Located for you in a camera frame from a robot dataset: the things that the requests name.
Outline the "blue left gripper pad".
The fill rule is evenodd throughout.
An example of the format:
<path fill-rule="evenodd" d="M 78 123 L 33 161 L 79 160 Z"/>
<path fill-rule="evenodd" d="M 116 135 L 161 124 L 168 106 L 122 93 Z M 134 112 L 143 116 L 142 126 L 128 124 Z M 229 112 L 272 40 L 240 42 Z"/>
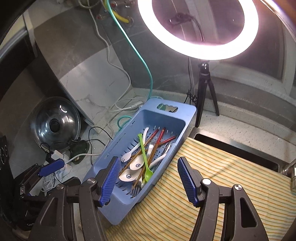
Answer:
<path fill-rule="evenodd" d="M 63 168 L 65 165 L 64 161 L 62 159 L 58 159 L 56 161 L 53 161 L 52 163 L 49 163 L 43 167 L 38 172 L 38 175 L 40 177 L 46 177 L 49 176 L 52 173 L 55 173 L 56 171 Z"/>

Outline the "white ceramic spoon with logo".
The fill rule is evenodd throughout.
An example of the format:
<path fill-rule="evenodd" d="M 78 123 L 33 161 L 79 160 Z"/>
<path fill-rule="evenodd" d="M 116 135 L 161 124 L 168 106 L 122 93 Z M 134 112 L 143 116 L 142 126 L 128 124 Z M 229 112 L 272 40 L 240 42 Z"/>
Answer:
<path fill-rule="evenodd" d="M 122 182 L 132 182 L 138 178 L 141 173 L 141 169 L 131 170 L 126 169 L 119 175 L 119 180 Z"/>

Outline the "black tripod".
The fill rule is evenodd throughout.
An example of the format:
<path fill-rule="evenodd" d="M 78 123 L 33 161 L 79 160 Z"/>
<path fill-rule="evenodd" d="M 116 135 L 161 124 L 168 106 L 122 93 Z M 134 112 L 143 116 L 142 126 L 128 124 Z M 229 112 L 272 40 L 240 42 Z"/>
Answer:
<path fill-rule="evenodd" d="M 202 117 L 205 98 L 206 98 L 207 87 L 209 87 L 210 94 L 213 99 L 215 113 L 217 116 L 219 116 L 220 113 L 219 113 L 219 108 L 218 108 L 218 101 L 217 101 L 217 96 L 216 96 L 214 84 L 211 80 L 209 62 L 202 61 L 200 64 L 197 102 L 196 102 L 196 108 L 197 108 L 197 115 L 196 115 L 196 122 L 195 122 L 196 128 L 199 127 L 200 122 L 201 122 L 201 117 Z"/>

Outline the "white power strip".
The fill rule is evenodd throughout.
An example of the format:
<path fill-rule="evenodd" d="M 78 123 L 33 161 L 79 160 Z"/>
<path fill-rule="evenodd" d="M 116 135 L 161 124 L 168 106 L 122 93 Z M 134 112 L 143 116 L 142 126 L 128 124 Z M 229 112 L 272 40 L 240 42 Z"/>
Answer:
<path fill-rule="evenodd" d="M 65 151 L 61 153 L 58 150 L 54 150 L 53 152 L 52 151 L 48 152 L 46 156 L 46 161 L 48 163 L 53 161 L 59 161 L 60 163 L 63 164 L 63 167 L 55 172 L 55 175 L 59 179 L 62 179 L 65 176 L 67 176 L 72 170 L 72 166 L 68 164 L 69 158 L 70 158 L 70 151 Z"/>

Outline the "white plastic spoon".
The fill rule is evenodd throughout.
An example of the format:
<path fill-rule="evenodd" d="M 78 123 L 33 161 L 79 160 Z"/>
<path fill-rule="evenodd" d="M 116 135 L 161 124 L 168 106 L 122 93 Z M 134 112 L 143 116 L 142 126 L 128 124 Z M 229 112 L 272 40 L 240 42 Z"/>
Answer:
<path fill-rule="evenodd" d="M 145 135 L 144 137 L 145 137 L 145 143 L 146 143 L 147 140 L 148 140 L 147 135 Z M 149 156 L 152 153 L 153 146 L 154 146 L 153 144 L 148 144 L 148 148 L 147 148 L 147 151 L 146 151 L 147 160 L 149 159 Z M 138 185 L 140 185 L 140 188 L 143 188 L 144 185 L 145 185 L 145 179 L 142 177 L 142 174 L 140 175 Z"/>

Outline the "steel faucet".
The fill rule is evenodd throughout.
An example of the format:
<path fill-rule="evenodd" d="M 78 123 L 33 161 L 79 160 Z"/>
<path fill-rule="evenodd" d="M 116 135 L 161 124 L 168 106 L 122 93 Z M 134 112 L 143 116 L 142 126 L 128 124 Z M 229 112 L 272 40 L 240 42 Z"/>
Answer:
<path fill-rule="evenodd" d="M 290 189 L 295 191 L 296 189 L 296 159 L 291 163 L 284 166 L 282 174 L 290 178 Z"/>

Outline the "green plastic spoon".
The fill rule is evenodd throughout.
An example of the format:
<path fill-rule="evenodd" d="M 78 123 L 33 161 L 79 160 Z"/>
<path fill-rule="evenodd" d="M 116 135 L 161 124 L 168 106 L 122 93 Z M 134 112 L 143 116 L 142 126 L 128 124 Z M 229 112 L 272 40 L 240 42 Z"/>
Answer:
<path fill-rule="evenodd" d="M 144 165 L 145 165 L 144 179 L 146 182 L 148 182 L 150 180 L 150 178 L 152 177 L 153 172 L 149 169 L 149 166 L 148 166 L 147 156 L 145 153 L 145 148 L 144 148 L 144 143 L 143 143 L 143 138 L 142 138 L 141 133 L 138 134 L 138 138 L 139 138 L 139 142 L 140 142 L 140 146 L 141 146 L 141 150 L 142 150 L 142 156 L 143 156 Z"/>

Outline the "blue plastic drainer basket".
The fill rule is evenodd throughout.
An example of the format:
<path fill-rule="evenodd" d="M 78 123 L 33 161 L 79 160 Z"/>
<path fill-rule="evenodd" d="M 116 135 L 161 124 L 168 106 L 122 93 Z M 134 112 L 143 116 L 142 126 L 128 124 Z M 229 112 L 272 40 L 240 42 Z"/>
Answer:
<path fill-rule="evenodd" d="M 119 224 L 149 193 L 171 162 L 194 117 L 192 105 L 151 98 L 116 135 L 94 162 L 85 178 L 94 177 L 111 159 L 119 159 L 119 174 L 100 211 L 112 224 Z"/>

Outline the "red-tipped wooden chopstick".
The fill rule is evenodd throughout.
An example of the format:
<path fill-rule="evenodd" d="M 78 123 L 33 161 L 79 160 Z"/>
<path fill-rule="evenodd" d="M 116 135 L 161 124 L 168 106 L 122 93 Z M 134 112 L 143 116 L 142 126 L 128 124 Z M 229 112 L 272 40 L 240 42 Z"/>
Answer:
<path fill-rule="evenodd" d="M 153 134 L 147 139 L 147 141 L 145 141 L 145 144 L 144 144 L 144 147 L 146 147 L 149 142 L 154 138 L 154 136 L 158 133 L 159 131 L 159 128 L 157 128 Z M 142 150 L 140 149 L 131 159 L 128 160 L 127 164 L 124 166 L 124 168 L 119 172 L 119 175 L 121 175 L 129 166 L 130 166 L 130 163 L 132 161 L 134 161 L 134 159 L 140 155 L 142 153 Z"/>
<path fill-rule="evenodd" d="M 168 138 L 168 139 L 166 139 L 166 140 L 160 142 L 160 143 L 159 143 L 159 146 L 162 146 L 162 145 L 164 145 L 164 144 L 166 144 L 166 143 L 171 142 L 171 141 L 174 140 L 176 137 L 177 137 L 177 136 L 173 136 L 173 137 L 170 137 L 170 138 Z M 149 139 L 147 140 L 147 142 L 144 144 L 144 147 L 146 147 L 146 146 L 147 146 L 151 141 L 153 141 L 153 140 L 154 140 L 153 138 L 149 138 Z"/>
<path fill-rule="evenodd" d="M 156 144 L 154 145 L 154 148 L 152 149 L 152 153 L 151 153 L 151 155 L 149 156 L 149 159 L 147 160 L 147 162 L 148 162 L 148 166 L 149 166 L 150 163 L 152 162 L 152 158 L 154 157 L 154 154 L 155 154 L 155 152 L 156 152 L 156 150 L 157 150 L 157 148 L 158 148 L 158 146 L 159 146 L 159 143 L 160 143 L 160 141 L 161 141 L 161 139 L 162 139 L 162 137 L 163 137 L 163 135 L 164 135 L 165 130 L 166 130 L 166 128 L 163 128 L 163 129 L 162 129 L 162 131 L 161 131 L 161 133 L 160 133 L 160 135 L 159 135 L 159 137 L 158 137 L 158 139 L 157 139 L 157 141 L 156 141 Z M 145 170 L 141 171 L 140 175 L 141 175 L 141 174 L 144 175 L 144 173 L 145 173 Z M 132 189 L 135 188 L 135 186 L 136 186 L 138 180 L 140 179 L 140 175 L 138 176 L 138 178 L 137 178 L 135 184 L 132 186 Z"/>

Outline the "yellow striped cloth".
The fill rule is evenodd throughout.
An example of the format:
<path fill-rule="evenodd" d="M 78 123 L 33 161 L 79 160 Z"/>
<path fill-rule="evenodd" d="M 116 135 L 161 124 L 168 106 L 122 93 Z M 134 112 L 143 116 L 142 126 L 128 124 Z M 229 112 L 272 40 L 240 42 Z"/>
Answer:
<path fill-rule="evenodd" d="M 290 178 L 187 138 L 157 184 L 118 225 L 108 240 L 189 240 L 198 209 L 186 196 L 177 171 L 185 157 L 192 168 L 220 186 L 240 184 L 264 225 L 269 240 L 281 240 L 295 219 L 295 192 Z"/>

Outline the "white plastic spork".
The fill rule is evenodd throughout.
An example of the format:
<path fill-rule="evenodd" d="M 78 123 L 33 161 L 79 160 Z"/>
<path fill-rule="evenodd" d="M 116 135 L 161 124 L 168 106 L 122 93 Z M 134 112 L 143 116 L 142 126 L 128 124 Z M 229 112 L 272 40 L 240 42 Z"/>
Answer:
<path fill-rule="evenodd" d="M 137 148 L 139 148 L 139 146 L 140 146 L 140 143 L 138 143 L 136 146 L 134 146 L 129 152 L 125 153 L 125 154 L 121 157 L 120 161 L 121 161 L 122 163 L 127 162 L 127 161 L 131 158 L 132 153 L 133 153 Z"/>

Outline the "steel pot lid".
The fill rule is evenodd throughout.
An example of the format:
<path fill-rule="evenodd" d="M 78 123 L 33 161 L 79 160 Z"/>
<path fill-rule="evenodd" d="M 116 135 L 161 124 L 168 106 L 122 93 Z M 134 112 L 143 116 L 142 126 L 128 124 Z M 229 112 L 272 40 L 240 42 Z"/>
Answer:
<path fill-rule="evenodd" d="M 31 119 L 35 142 L 46 151 L 65 152 L 77 140 L 81 119 L 77 108 L 66 98 L 50 97 L 36 106 Z"/>

